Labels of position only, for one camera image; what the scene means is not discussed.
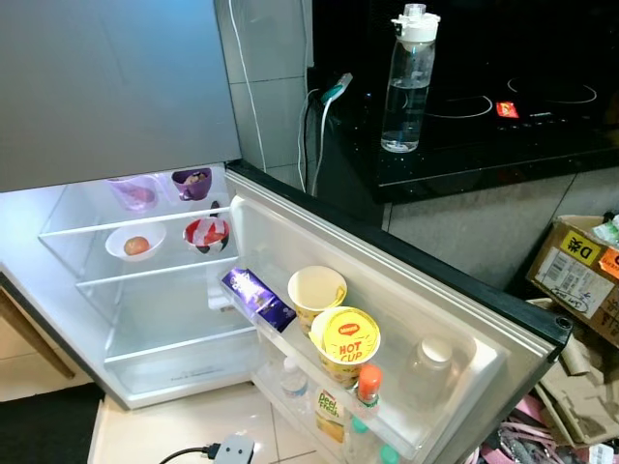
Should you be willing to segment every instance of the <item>instant noodle cup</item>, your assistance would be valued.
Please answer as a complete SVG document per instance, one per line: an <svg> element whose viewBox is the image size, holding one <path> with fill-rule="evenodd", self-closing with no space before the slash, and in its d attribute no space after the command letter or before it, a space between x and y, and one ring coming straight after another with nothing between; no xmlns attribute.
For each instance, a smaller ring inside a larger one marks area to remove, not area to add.
<svg viewBox="0 0 619 464"><path fill-rule="evenodd" d="M341 305L348 288L339 273L324 266L309 266L288 280L288 296L294 304L301 331L307 335L322 311Z"/></svg>
<svg viewBox="0 0 619 464"><path fill-rule="evenodd" d="M314 319L309 339L329 376L350 389L359 380L362 366L378 351L380 330L361 309L335 307Z"/></svg>

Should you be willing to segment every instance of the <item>white bottle cap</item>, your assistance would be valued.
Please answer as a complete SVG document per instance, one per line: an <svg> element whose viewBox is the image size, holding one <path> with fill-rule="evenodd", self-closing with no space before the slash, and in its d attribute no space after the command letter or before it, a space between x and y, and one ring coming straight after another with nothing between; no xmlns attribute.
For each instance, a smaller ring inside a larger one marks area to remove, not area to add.
<svg viewBox="0 0 619 464"><path fill-rule="evenodd" d="M417 356L427 367L442 370L452 362L452 346L441 338L428 336L417 347Z"/></svg>
<svg viewBox="0 0 619 464"><path fill-rule="evenodd" d="M298 368L299 366L297 365L297 362L294 361L292 358L288 357L283 360L283 370L285 370L286 372L294 372Z"/></svg>
<svg viewBox="0 0 619 464"><path fill-rule="evenodd" d="M399 25L398 40L401 42L432 42L436 39L440 16L426 13L423 3L409 3L404 7L404 14L392 19Z"/></svg>

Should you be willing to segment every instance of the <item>white bowl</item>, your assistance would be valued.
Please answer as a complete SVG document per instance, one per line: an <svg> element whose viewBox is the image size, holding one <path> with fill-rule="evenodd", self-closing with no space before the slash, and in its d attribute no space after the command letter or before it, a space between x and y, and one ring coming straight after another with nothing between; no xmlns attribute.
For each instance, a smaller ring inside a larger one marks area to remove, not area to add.
<svg viewBox="0 0 619 464"><path fill-rule="evenodd" d="M145 259L152 258L157 253L163 243L163 239L165 239L166 233L165 226L160 222L126 225L109 234L105 241L105 249L112 256L116 256L124 261L132 263L144 261ZM144 237L148 240L151 247L143 253L129 256L125 252L125 243L133 237Z"/></svg>

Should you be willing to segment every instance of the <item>green bottle cap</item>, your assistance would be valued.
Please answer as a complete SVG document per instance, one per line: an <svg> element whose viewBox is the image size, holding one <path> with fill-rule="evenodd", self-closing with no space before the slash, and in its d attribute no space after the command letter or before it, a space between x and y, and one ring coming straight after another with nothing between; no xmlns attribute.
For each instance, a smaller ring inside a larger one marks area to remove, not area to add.
<svg viewBox="0 0 619 464"><path fill-rule="evenodd" d="M368 426L359 420L356 416L352 417L352 428L357 433L366 433Z"/></svg>
<svg viewBox="0 0 619 464"><path fill-rule="evenodd" d="M383 464L398 464L398 452L389 445L385 445L380 449L380 459L383 461Z"/></svg>

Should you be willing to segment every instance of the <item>cadbury chocolate bar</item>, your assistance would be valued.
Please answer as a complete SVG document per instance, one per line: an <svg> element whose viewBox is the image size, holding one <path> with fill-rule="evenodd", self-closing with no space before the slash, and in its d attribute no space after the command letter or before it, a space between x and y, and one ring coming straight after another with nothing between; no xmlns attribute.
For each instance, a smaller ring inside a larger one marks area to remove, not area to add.
<svg viewBox="0 0 619 464"><path fill-rule="evenodd" d="M297 317L295 311L249 269L233 268L221 281L234 292L245 308L260 314L278 332L283 332Z"/></svg>

